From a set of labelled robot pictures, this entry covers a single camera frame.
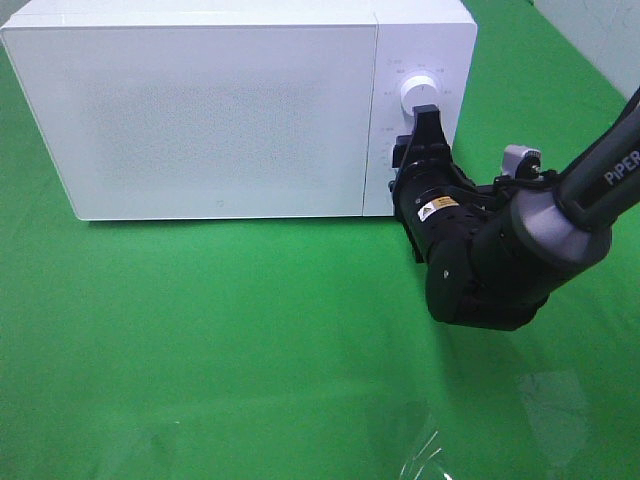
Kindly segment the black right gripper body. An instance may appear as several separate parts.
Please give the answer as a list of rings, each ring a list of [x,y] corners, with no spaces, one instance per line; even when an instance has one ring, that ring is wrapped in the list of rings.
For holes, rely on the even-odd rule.
[[[468,206],[475,184],[453,162],[447,148],[409,148],[389,183],[394,218],[402,225],[418,263],[429,261],[434,245],[465,235],[473,221]]]

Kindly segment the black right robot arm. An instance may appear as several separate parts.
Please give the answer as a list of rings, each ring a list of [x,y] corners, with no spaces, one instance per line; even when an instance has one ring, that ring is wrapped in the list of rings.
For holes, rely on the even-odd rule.
[[[536,149],[506,147],[500,174],[478,185],[454,162],[435,105],[393,149],[393,213],[439,322],[513,331],[550,294],[609,252],[612,227],[639,201],[639,100],[564,170]]]

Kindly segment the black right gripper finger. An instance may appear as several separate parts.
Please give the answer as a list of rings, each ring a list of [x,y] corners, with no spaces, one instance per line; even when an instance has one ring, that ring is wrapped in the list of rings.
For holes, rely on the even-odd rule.
[[[427,104],[413,108],[414,126],[409,148],[450,148],[441,123],[441,112],[437,105]]]
[[[392,167],[394,169],[399,169],[401,167],[410,141],[410,135],[400,135],[396,137],[396,143],[392,151]]]

